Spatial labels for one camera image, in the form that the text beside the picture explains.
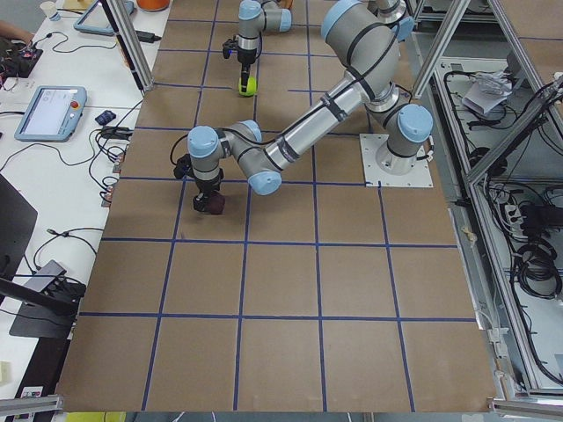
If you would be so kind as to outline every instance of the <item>green ball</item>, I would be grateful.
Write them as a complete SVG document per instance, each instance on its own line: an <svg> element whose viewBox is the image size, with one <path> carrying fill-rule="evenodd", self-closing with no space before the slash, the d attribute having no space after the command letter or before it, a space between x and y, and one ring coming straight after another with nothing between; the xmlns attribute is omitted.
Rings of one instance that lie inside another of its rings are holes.
<svg viewBox="0 0 563 422"><path fill-rule="evenodd" d="M256 93L256 78L250 76L248 84L246 84L246 92L243 92L243 87L240 78L238 79L238 93L243 97L252 97Z"/></svg>

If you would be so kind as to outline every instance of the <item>white mounting plate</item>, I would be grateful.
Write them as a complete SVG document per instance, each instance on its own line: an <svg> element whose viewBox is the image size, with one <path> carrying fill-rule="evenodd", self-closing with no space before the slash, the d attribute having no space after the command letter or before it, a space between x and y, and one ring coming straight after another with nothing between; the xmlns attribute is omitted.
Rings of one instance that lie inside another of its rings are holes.
<svg viewBox="0 0 563 422"><path fill-rule="evenodd" d="M363 176L366 179L366 186L378 187L381 184L381 186L389 187L434 187L427 160L417 161L413 169L404 176L396 176L381 170L376 163L376 152L388 137L383 134L360 134ZM418 156L424 155L426 152L420 147Z"/></svg>

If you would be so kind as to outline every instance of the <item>white cup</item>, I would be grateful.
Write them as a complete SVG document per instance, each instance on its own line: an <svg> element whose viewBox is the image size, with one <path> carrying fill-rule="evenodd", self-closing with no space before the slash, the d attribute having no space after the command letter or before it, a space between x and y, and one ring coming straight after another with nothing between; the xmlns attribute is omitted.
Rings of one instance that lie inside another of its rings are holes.
<svg viewBox="0 0 563 422"><path fill-rule="evenodd" d="M45 16L47 16L51 20L59 20L61 15L59 11L56 9L56 4L54 2L43 2L39 5Z"/></svg>

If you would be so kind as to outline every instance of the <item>person's arm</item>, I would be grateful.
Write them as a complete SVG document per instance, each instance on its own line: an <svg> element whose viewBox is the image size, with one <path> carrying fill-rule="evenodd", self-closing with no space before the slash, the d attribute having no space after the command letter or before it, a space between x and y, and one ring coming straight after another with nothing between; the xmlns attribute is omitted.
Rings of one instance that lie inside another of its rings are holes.
<svg viewBox="0 0 563 422"><path fill-rule="evenodd" d="M25 44L32 42L33 34L4 20L0 20L0 37L10 40L22 40Z"/></svg>

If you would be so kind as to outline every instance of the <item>white table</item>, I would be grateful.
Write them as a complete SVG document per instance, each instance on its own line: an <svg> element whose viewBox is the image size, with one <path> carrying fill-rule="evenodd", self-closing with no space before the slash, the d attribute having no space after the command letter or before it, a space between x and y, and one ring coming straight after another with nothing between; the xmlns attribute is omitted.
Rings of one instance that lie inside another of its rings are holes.
<svg viewBox="0 0 563 422"><path fill-rule="evenodd" d="M62 6L62 0L59 0L58 5ZM162 35L169 10L150 13L137 9L132 17L135 29ZM59 47L64 50L84 44L111 46L114 43L110 37L77 32L72 25L78 15L68 12L62 14L64 17L58 22L45 20L35 39L38 40L53 31L61 31L69 36L69 41ZM100 128L94 120L96 116L106 109L111 109L117 114L117 119L113 121L115 124L142 97L118 48L83 48L72 54L57 54L51 51L51 47L59 40L62 40L62 37L55 34L42 41L38 47L45 52L31 77L19 79L12 92L0 91L0 112L24 111L39 85L80 85L86 88L88 100L76 132L67 142L50 143L61 151L67 162L74 163L92 154L88 137L93 129ZM142 45L147 61L152 67L157 56L158 43ZM11 84L13 80L9 79L7 86L10 87ZM122 126L135 126L139 108L140 106L123 121ZM27 142L16 141L13 137L20 120L20 115L0 117L0 130L4 132L0 140L0 166L10 154L28 145ZM120 143L122 142L110 141L108 145ZM97 180L112 175L112 169L113 164L104 155L100 155L92 166ZM2 174L38 211L38 220L26 252L29 259L39 246L52 237L46 232L48 228L57 231L77 227L104 228L108 209L100 206L100 189L88 175L88 163L67 167L61 163L56 151L32 147L12 158ZM101 233L84 231L80 232L79 236L88 239L97 248ZM40 264L44 265L51 258L68 271L67 275L87 283L95 257L82 242L59 238L40 254ZM18 273L29 273L24 262L20 265ZM16 278L14 281L23 283L27 278ZM17 312L19 305L20 302L6 298L0 309ZM0 399L15 397L38 341L36 338L10 336L8 331L13 319L14 316L0 313L0 361L9 362L9 379L8 382L0 384Z"/></svg>

